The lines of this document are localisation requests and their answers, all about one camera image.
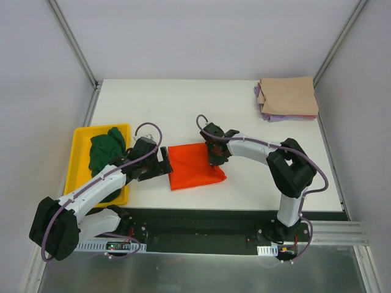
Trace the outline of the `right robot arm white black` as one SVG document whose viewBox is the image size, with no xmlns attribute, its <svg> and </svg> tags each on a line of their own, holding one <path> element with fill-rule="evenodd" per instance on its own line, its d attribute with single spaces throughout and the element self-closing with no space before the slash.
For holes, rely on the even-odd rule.
<svg viewBox="0 0 391 293">
<path fill-rule="evenodd" d="M 229 157 L 238 156 L 269 168 L 281 197 L 276 219 L 262 229 L 263 237 L 277 244 L 294 237 L 301 222 L 304 193 L 316 175 L 316 169 L 308 162 L 297 141 L 261 142 L 234 129 L 224 132 L 214 123 L 201 129 L 200 135 L 205 139 L 211 166 L 223 165 Z"/>
</svg>

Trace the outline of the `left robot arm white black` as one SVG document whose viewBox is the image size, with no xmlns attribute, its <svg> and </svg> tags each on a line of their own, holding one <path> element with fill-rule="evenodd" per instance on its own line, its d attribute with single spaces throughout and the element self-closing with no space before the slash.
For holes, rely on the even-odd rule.
<svg viewBox="0 0 391 293">
<path fill-rule="evenodd" d="M 37 207 L 29 238 L 48 262 L 67 258 L 79 243 L 101 234 L 129 237 L 130 215 L 124 209 L 111 204 L 100 212 L 90 211 L 132 180 L 145 181 L 171 172 L 168 149 L 149 137 L 140 137 L 78 189 L 56 200 L 44 198 Z"/>
</svg>

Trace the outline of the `orange t-shirt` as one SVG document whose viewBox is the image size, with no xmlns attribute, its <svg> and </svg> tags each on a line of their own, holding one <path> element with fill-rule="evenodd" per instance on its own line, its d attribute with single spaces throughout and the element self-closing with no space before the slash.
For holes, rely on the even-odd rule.
<svg viewBox="0 0 391 293">
<path fill-rule="evenodd" d="M 168 147 L 173 171 L 169 173 L 171 191 L 217 184 L 227 179 L 218 166 L 208 162 L 204 143 L 192 143 Z"/>
</svg>

